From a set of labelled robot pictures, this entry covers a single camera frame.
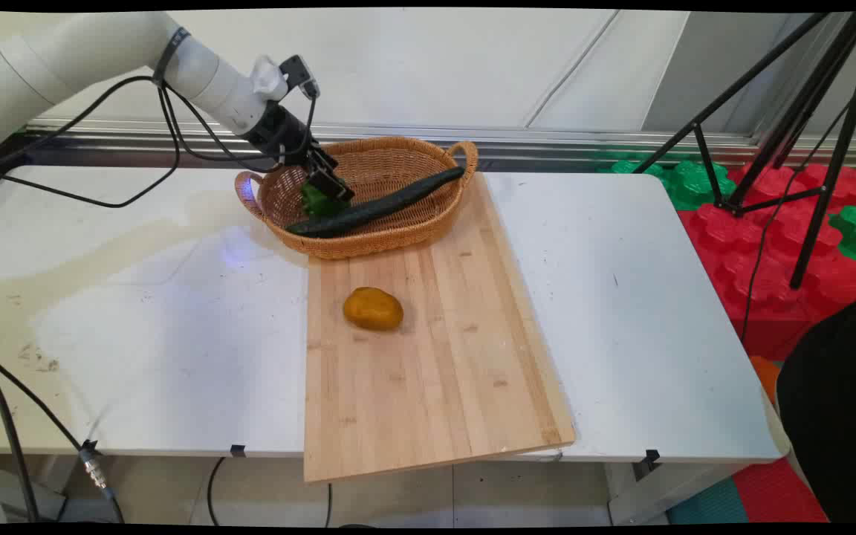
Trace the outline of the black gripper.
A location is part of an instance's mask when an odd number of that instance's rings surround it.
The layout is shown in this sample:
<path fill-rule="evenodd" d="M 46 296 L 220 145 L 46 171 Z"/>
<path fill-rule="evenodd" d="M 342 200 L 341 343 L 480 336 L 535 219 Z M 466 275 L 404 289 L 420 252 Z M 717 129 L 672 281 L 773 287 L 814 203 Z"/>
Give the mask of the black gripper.
<path fill-rule="evenodd" d="M 310 103 L 305 122 L 277 102 L 267 102 L 264 112 L 244 139 L 263 155 L 278 162 L 312 162 L 315 169 L 307 174 L 305 197 L 309 206 L 347 204 L 354 190 L 336 176 L 337 162 L 316 142 L 311 133 L 316 103 Z"/>

